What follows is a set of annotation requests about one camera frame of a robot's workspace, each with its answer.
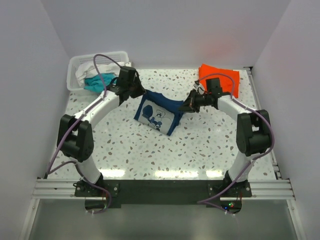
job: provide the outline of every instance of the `white wall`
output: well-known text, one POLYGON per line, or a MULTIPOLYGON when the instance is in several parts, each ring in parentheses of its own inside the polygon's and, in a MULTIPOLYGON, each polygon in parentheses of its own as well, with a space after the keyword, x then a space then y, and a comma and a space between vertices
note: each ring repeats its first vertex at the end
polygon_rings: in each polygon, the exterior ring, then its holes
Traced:
POLYGON ((69 57, 138 67, 253 66, 290 0, 42 0, 69 57))
POLYGON ((39 0, 0 6, 0 239, 15 240, 56 141, 69 58, 39 0))
POLYGON ((292 0, 253 68, 280 170, 292 181, 310 240, 320 234, 319 13, 319 0, 292 0))

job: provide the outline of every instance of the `floor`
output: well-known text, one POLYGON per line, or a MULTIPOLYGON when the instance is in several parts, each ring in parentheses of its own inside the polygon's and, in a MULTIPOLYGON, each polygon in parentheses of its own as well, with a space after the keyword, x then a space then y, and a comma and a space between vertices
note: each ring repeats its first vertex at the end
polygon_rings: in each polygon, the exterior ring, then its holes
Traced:
MULTIPOLYGON (((145 89, 172 100, 185 100, 198 79, 197 69, 138 69, 145 89)), ((256 107, 246 70, 240 70, 239 100, 256 107)), ((66 113, 73 115, 97 97, 89 91, 72 92, 66 113)), ((186 113, 171 136, 134 120, 141 101, 129 99, 110 112, 93 130, 93 157, 108 179, 223 179, 238 149, 236 122, 213 107, 186 113)), ((59 153, 53 167, 68 158, 59 153)), ((77 179, 75 167, 66 165, 49 179, 77 179)), ((272 157, 259 159, 249 180, 275 180, 272 157)))

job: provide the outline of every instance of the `towel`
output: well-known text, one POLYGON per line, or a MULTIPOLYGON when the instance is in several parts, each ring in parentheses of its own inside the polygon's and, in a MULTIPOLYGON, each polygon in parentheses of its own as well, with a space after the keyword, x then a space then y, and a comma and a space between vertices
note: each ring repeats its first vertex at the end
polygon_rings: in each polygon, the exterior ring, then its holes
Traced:
MULTIPOLYGON (((118 62, 121 66, 124 66, 125 63, 120 61, 118 62)), ((101 74, 116 74, 119 76, 120 68, 115 63, 110 64, 97 64, 98 70, 101 74)), ((85 86, 85 79, 93 78, 97 76, 97 70, 94 65, 94 61, 87 61, 82 63, 75 72, 75 77, 79 83, 80 88, 85 86)))
MULTIPOLYGON (((111 80, 116 77, 113 73, 102 73, 103 80, 105 82, 105 85, 109 85, 111 83, 111 80)), ((102 93, 104 89, 104 84, 101 81, 101 78, 97 75, 94 77, 86 78, 84 80, 85 86, 84 89, 87 89, 89 91, 95 92, 95 93, 102 93)))
POLYGON ((184 101, 171 100, 161 93, 146 90, 134 119, 170 136, 184 114, 178 110, 183 103, 184 101))
MULTIPOLYGON (((225 74, 233 78, 235 86, 234 86, 234 92, 233 95, 235 98, 238 98, 239 96, 239 82, 240 82, 240 75, 238 71, 233 71, 229 69, 222 69, 222 68, 216 68, 214 66, 209 66, 206 64, 202 64, 201 67, 199 67, 199 79, 209 75, 209 74, 225 74)), ((229 92, 231 93, 232 90, 232 81, 221 75, 213 75, 206 77, 205 79, 201 80, 199 83, 204 86, 204 89, 207 90, 207 84, 206 80, 207 79, 214 79, 214 78, 219 78, 220 79, 220 86, 222 87, 223 92, 229 92)))

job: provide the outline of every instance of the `white speckled tabletop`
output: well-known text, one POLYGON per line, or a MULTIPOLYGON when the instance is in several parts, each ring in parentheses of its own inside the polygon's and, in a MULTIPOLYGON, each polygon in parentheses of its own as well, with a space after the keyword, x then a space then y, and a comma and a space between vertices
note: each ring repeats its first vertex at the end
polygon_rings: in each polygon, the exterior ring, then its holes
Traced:
MULTIPOLYGON (((172 100, 185 100, 197 69, 138 69, 145 89, 162 93, 172 100)), ((256 107, 248 74, 240 70, 239 100, 256 107)), ((73 115, 97 97, 83 91, 72 92, 66 113, 73 115)), ((236 122, 213 107, 200 113, 186 113, 171 136, 161 134, 134 120, 141 97, 128 99, 110 112, 93 130, 93 158, 105 178, 109 179, 223 179, 233 164, 238 148, 236 122)), ((67 161, 60 152, 53 168, 67 161)), ((77 179, 75 167, 66 165, 49 175, 49 179, 77 179)), ((275 180, 272 157, 259 159, 249 180, 275 180)))

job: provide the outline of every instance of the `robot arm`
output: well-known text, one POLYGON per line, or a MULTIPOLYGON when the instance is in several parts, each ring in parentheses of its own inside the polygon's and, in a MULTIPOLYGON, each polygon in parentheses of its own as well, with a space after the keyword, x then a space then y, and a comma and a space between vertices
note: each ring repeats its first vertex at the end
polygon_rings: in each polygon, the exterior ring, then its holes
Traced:
MULTIPOLYGON (((241 107, 231 98, 230 93, 223 92, 219 78, 206 81, 208 92, 200 94, 192 90, 179 110, 187 113, 198 113, 202 106, 212 106, 230 116, 237 122, 236 144, 239 149, 235 161, 224 176, 225 185, 229 185, 248 163, 264 153, 272 143, 268 126, 247 108, 241 107)), ((268 122, 269 114, 266 110, 257 110, 268 122)), ((246 168, 243 174, 237 179, 237 183, 248 180, 252 164, 246 168)))
POLYGON ((94 150, 93 129, 110 111, 120 106, 129 97, 137 98, 144 93, 145 89, 141 85, 136 69, 123 66, 116 84, 108 86, 105 97, 103 92, 84 110, 73 116, 65 114, 61 118, 57 143, 60 143, 70 126, 81 119, 67 136, 61 151, 65 156, 77 161, 77 168, 91 183, 96 184, 103 179, 92 157, 94 150))

